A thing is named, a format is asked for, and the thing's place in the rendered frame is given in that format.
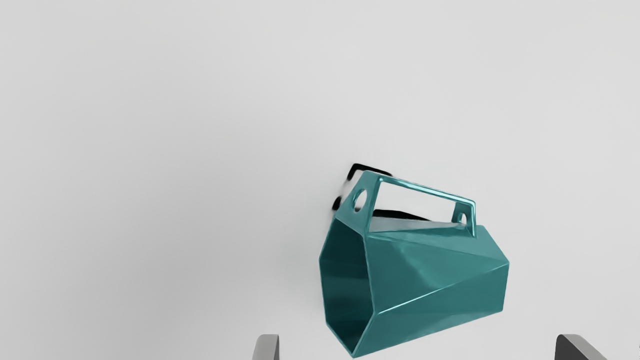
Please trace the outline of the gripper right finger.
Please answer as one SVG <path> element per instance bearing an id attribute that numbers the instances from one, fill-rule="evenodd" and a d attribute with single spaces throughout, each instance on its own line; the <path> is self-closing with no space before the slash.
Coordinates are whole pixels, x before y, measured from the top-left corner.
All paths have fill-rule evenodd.
<path id="1" fill-rule="evenodd" d="M 589 341 L 576 333 L 562 333 L 555 343 L 555 360 L 608 360 Z"/>

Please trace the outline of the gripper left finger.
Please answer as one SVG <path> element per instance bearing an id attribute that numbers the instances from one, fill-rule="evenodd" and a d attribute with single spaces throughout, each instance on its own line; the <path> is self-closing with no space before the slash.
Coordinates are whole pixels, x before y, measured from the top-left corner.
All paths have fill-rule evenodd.
<path id="1" fill-rule="evenodd" d="M 281 360 L 279 335 L 277 333 L 259 335 L 254 345 L 252 360 Z"/>

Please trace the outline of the teal faceted mug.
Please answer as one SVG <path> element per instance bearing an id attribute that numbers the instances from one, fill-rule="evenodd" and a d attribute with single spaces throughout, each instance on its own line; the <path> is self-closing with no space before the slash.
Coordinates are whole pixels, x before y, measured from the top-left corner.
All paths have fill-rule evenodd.
<path id="1" fill-rule="evenodd" d="M 375 216 L 384 183 L 452 201 L 450 222 Z M 510 266 L 473 200 L 372 170 L 334 210 L 318 264 L 326 325 L 353 358 L 502 312 Z"/>

